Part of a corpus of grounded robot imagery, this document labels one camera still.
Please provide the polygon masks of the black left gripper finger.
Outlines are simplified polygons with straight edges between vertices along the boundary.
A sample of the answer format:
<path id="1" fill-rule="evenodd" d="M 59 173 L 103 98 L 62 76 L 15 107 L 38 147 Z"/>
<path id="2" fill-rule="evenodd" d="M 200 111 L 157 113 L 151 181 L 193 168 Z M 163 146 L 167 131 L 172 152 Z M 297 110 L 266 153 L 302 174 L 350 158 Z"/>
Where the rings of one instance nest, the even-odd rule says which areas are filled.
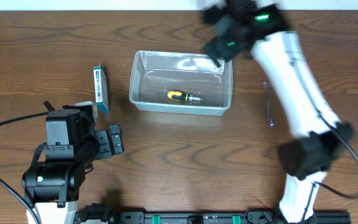
<path id="1" fill-rule="evenodd" d="M 93 101 L 83 101 L 83 102 L 75 103 L 75 106 L 92 106 L 93 119 L 95 121 L 98 120 L 98 107 L 97 107 L 95 102 L 93 102 Z"/>
<path id="2" fill-rule="evenodd" d="M 113 154 L 123 154 L 124 145 L 122 143 L 122 132 L 118 125 L 112 125 L 109 127 L 111 132 L 112 151 Z"/>

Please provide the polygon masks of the yellow black stubby screwdriver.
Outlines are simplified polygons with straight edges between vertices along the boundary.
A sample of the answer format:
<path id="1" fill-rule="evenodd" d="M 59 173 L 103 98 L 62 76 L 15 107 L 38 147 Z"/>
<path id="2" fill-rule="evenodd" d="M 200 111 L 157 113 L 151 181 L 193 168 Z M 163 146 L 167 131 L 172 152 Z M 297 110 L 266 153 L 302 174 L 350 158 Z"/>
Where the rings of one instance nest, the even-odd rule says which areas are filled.
<path id="1" fill-rule="evenodd" d="M 191 93 L 187 93 L 187 92 L 184 92 L 184 91 L 176 91 L 176 90 L 169 91 L 167 93 L 167 96 L 171 100 L 184 101 L 184 102 L 199 103 L 199 102 L 202 102 L 204 100 L 200 96 L 196 96 L 196 95 L 191 94 Z"/>

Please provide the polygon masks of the thin metal wrench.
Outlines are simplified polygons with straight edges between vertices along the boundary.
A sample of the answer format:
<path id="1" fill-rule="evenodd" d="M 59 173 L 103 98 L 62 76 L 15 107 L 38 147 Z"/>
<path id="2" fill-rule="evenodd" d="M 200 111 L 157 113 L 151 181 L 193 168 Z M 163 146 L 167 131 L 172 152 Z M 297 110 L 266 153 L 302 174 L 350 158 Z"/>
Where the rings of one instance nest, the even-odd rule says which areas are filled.
<path id="1" fill-rule="evenodd" d="M 267 91 L 267 119 L 269 121 L 270 127 L 274 128 L 275 127 L 275 122 L 272 119 L 271 114 L 270 114 L 270 88 L 269 88 L 269 84 L 268 84 L 267 80 L 265 80 L 263 82 L 263 84 L 264 84 L 264 88 Z"/>

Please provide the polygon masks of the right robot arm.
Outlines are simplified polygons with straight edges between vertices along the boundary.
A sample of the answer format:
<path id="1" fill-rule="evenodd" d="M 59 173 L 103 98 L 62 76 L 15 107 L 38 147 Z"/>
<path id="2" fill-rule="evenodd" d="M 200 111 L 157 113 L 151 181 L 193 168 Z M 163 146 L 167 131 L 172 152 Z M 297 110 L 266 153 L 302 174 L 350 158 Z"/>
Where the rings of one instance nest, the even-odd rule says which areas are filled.
<path id="1" fill-rule="evenodd" d="M 293 140 L 278 147 L 286 173 L 276 222 L 312 223 L 313 204 L 328 170 L 352 137 L 324 98 L 303 55 L 298 34 L 276 4 L 227 1 L 202 14 L 216 36 L 203 50 L 221 66 L 247 52 L 266 73 L 287 117 Z"/>

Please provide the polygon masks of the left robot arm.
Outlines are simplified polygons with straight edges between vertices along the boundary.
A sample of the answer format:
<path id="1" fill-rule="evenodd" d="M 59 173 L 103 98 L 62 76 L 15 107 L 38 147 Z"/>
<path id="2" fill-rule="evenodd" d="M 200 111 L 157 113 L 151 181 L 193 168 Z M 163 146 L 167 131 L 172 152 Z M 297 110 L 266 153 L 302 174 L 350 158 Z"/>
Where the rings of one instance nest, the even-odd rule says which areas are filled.
<path id="1" fill-rule="evenodd" d="M 48 101 L 47 140 L 40 144 L 22 176 L 29 223 L 119 223 L 119 214 L 97 203 L 77 209 L 80 187 L 94 169 L 94 161 L 122 154 L 118 125 L 97 131 L 96 104 L 92 101 L 56 110 Z"/>

